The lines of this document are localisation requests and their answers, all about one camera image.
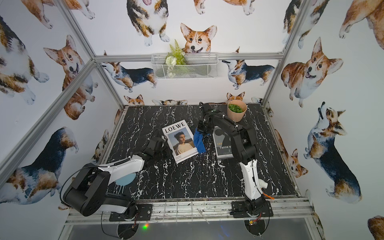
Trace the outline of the grey Twins story book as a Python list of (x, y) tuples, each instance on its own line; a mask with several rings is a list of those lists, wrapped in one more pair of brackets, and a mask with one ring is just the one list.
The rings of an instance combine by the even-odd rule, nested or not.
[(233, 158), (231, 138), (221, 128), (214, 128), (213, 139), (217, 159), (221, 160)]

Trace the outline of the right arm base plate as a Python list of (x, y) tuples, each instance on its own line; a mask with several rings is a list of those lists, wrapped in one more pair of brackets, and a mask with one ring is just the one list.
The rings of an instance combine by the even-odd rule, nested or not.
[(234, 218), (257, 218), (273, 217), (274, 213), (269, 201), (258, 199), (250, 202), (249, 200), (241, 202), (231, 202), (230, 215)]

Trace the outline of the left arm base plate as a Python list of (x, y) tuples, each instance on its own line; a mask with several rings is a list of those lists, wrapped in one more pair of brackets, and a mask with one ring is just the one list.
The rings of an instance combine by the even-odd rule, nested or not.
[(138, 204), (129, 207), (124, 213), (119, 214), (112, 212), (109, 218), (110, 222), (122, 221), (149, 221), (152, 216), (152, 204)]

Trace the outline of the blue microfiber cloth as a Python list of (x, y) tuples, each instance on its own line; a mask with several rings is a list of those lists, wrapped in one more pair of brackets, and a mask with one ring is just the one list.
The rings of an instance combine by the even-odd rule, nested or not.
[(194, 133), (193, 142), (194, 142), (194, 145), (197, 148), (199, 154), (203, 154), (206, 152), (206, 147), (205, 147), (204, 142), (203, 142), (203, 137), (204, 137), (204, 134), (201, 133), (198, 130), (198, 128), (196, 128), (195, 133)]

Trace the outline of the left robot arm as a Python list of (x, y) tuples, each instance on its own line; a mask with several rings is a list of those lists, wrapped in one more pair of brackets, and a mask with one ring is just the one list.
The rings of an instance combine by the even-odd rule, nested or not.
[(167, 157), (168, 152), (167, 137), (157, 134), (149, 139), (144, 149), (130, 153), (125, 159), (104, 165), (86, 164), (75, 172), (77, 176), (65, 193), (60, 193), (60, 200), (84, 217), (101, 211), (122, 214), (132, 219), (139, 214), (135, 200), (108, 193), (109, 185), (149, 168)]

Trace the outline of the white LOEWE book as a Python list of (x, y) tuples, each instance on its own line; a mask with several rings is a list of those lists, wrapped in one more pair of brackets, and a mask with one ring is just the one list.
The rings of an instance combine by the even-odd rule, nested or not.
[(185, 120), (168, 125), (162, 128), (162, 131), (168, 139), (167, 143), (176, 164), (198, 154), (198, 150), (193, 142), (194, 135)]

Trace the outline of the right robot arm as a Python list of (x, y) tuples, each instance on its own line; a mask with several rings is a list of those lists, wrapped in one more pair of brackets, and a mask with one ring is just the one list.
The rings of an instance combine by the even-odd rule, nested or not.
[(223, 130), (231, 140), (232, 154), (240, 164), (245, 181), (246, 203), (252, 208), (265, 199), (259, 184), (257, 173), (257, 136), (255, 129), (243, 126), (227, 117), (223, 112), (211, 108), (208, 103), (199, 103), (203, 119), (199, 121), (197, 131), (203, 135), (212, 134), (215, 127)]

